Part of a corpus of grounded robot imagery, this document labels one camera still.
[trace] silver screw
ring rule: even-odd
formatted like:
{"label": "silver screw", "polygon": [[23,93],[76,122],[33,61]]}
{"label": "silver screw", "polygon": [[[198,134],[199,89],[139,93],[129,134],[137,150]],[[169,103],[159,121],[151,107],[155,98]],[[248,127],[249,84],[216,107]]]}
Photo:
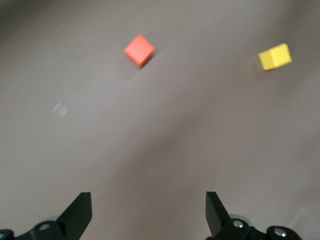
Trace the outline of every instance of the silver screw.
{"label": "silver screw", "polygon": [[43,230],[48,229],[49,227],[50,227],[49,224],[43,224],[43,225],[41,225],[41,226],[39,227],[39,230],[40,230],[40,231],[43,231]]}
{"label": "silver screw", "polygon": [[233,225],[239,229],[242,229],[245,225],[243,224],[242,221],[239,221],[239,220],[234,220],[233,221]]}
{"label": "silver screw", "polygon": [[287,236],[286,231],[281,228],[275,228],[274,233],[283,238]]}

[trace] orange-red block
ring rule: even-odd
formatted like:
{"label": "orange-red block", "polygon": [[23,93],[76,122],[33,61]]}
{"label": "orange-red block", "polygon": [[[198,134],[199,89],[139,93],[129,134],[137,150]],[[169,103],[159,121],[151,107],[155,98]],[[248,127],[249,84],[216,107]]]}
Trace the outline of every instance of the orange-red block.
{"label": "orange-red block", "polygon": [[151,57],[155,47],[141,34],[124,49],[124,53],[140,68]]}

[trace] yellow cube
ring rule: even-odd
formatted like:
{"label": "yellow cube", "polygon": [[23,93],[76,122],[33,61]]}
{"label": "yellow cube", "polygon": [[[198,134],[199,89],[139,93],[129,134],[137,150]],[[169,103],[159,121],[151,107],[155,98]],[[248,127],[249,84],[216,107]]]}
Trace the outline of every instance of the yellow cube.
{"label": "yellow cube", "polygon": [[285,43],[260,52],[259,59],[264,70],[276,69],[292,62],[288,45]]}

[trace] cube face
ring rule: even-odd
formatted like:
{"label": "cube face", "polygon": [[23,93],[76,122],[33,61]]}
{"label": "cube face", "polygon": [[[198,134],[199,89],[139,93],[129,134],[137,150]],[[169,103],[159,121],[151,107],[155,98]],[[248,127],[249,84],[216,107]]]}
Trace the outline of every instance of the cube face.
{"label": "cube face", "polygon": [[141,67],[152,55],[155,47],[144,36],[139,34],[124,49],[125,54]]}
{"label": "cube face", "polygon": [[259,53],[259,59],[264,70],[276,69],[292,62],[288,45],[285,43]]}

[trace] gray surface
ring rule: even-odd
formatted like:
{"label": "gray surface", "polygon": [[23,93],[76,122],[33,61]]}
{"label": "gray surface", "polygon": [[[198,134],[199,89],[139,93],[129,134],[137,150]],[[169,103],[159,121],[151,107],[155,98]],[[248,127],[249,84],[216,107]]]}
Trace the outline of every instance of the gray surface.
{"label": "gray surface", "polygon": [[[217,191],[261,231],[320,239],[320,1],[21,2],[0,5],[1,228],[91,191],[82,239],[202,240]],[[263,71],[280,43],[293,62]]]}

